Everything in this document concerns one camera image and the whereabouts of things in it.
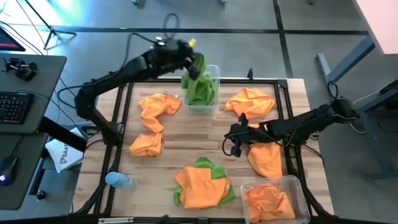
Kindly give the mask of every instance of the orange towel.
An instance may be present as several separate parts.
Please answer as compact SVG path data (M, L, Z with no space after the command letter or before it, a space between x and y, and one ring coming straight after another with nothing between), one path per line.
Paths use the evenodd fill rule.
M163 131L164 127L156 120L163 112L174 114L181 105L181 100L163 94L148 96L139 102L142 109L141 121L155 133Z
M174 178L182 187L180 200L187 209L214 207L231 187L228 178L212 180L210 168L185 166Z
M295 218L285 192L279 193L274 185L252 187L245 191L244 200L250 222Z
M140 134L130 146L132 156L157 156L162 149L162 133Z
M249 124L258 128L258 124ZM253 169L264 177L282 177L280 147L274 143L253 143L250 145L248 160Z
M224 110L234 110L238 116L245 113L246 118L250 119L266 115L274 104L269 95L244 88L226 102Z

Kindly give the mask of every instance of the folded cloth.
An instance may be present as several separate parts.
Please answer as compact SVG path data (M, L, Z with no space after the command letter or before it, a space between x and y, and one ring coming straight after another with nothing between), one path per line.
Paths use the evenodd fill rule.
M264 177L282 177L280 147L274 143L253 143L248 160L253 169Z
M169 95L154 94L139 102L142 109L141 121L155 133L163 131L164 127L156 120L163 112L174 114L181 105L181 100Z
M269 95L243 88L226 102L224 110L234 110L238 116L245 113L246 118L251 119L266 115L274 104L274 99Z
M294 211L285 192L278 192L274 185L252 187L245 191L244 200L249 221L294 219Z
M162 150L162 133L140 134L130 146L132 156L157 156Z
M183 203L189 209L208 208L235 198L223 167L215 166L206 157L199 158L194 167L184 167L175 180L179 184L174 192L175 205Z
M199 76L192 80L189 72L181 77L181 88L187 89L184 95L188 105L214 105L217 100L217 85L206 72L206 59L203 54L196 54L193 64L200 69Z

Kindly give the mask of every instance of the yellow tag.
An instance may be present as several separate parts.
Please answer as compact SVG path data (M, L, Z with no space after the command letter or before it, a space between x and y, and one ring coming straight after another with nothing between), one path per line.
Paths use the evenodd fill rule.
M193 46L195 45L196 42L197 42L197 40L195 40L194 38L192 38L192 39L188 42L188 45L189 45L190 47L193 47Z

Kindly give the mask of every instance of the keyboard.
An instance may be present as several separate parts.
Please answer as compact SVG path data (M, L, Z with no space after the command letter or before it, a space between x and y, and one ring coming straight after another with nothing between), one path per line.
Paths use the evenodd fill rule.
M23 124L33 97L31 93L0 92L0 124Z

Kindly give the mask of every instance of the computer mouse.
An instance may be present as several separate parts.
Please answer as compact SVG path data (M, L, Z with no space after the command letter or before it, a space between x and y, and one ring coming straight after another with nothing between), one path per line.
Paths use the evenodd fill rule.
M9 156L0 161L0 185L8 186L13 183L17 175L19 158Z

